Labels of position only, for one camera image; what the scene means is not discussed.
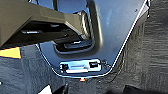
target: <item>wire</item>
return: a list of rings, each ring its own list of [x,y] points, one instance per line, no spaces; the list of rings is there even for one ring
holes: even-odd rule
[[[117,67],[117,69],[116,70],[118,70],[119,69],[119,71],[114,71],[114,72],[112,72],[111,74],[114,74],[114,73],[117,73],[115,76],[114,76],[114,78],[111,80],[111,81],[109,81],[109,82],[103,82],[103,83],[111,83],[111,82],[113,82],[115,79],[116,79],[116,77],[118,76],[118,74],[120,74],[121,73],[121,69],[123,68],[123,65],[124,65],[124,56],[125,56],[125,50],[123,49],[123,55],[122,55],[122,59],[121,59],[121,61],[120,61],[120,65]]]

